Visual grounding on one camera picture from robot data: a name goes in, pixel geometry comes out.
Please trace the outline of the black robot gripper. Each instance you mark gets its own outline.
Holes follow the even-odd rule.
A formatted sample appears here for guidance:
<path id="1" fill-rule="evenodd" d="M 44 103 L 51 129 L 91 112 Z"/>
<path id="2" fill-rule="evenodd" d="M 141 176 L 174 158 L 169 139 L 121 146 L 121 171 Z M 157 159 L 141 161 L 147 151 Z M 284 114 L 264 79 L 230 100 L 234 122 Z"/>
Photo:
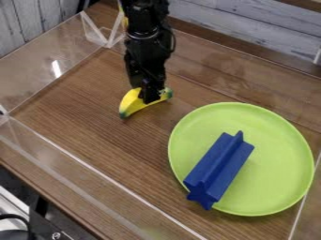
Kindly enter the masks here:
<path id="1" fill-rule="evenodd" d="M 167 21 L 170 1 L 121 0 L 121 5 L 129 18 L 125 61 L 130 85 L 142 86 L 139 97 L 150 104 L 161 99 L 165 64 L 175 47 Z"/>

